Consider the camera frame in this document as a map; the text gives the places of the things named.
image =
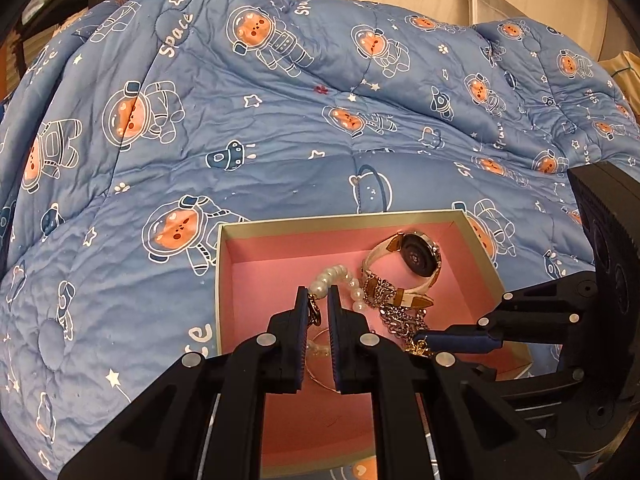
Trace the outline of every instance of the quilted blanket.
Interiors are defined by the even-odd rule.
[[[565,172],[639,178],[639,139],[609,75],[528,18],[107,0],[0,123],[2,415],[55,479],[185,350],[215,354],[221,222],[453,208],[507,289],[590,269]]]

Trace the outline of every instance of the gold clasp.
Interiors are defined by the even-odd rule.
[[[322,314],[320,313],[320,308],[316,303],[316,298],[311,294],[308,294],[307,297],[309,299],[309,320],[307,322],[307,325],[320,326],[320,324],[322,323]]]

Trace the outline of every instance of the pink box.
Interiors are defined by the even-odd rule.
[[[475,323],[500,302],[504,287],[463,212],[418,211],[327,216],[224,224],[218,234],[216,337],[219,353],[267,328],[270,317],[293,308],[298,286],[308,286],[325,267],[343,264],[359,276],[370,249],[398,231],[420,230],[440,245],[442,272],[430,289],[430,328]],[[395,286],[419,283],[399,253],[372,266]],[[342,306],[351,299],[341,293]],[[326,327],[326,300],[319,302]],[[394,339],[377,310],[366,312],[369,327]],[[322,333],[317,342],[327,344]],[[530,366],[527,346],[506,343],[483,356],[460,356],[513,379]],[[308,360],[313,373],[333,386],[331,359]],[[375,453],[369,395],[341,396],[305,374],[296,395],[268,396],[262,440],[262,476],[301,474],[353,463]]]

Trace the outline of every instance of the watch face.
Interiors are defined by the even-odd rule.
[[[428,243],[415,234],[405,234],[400,249],[402,259],[412,272],[428,278],[438,268],[438,259]]]

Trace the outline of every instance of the pearl bracelet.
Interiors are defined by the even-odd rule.
[[[353,300],[353,305],[351,305],[352,310],[364,312],[369,308],[369,305],[364,301],[364,290],[361,288],[359,280],[354,277],[344,265],[327,267],[318,274],[316,280],[309,285],[309,294],[316,300],[326,298],[326,295],[329,293],[329,287],[338,282],[344,282],[349,289],[351,299]]]

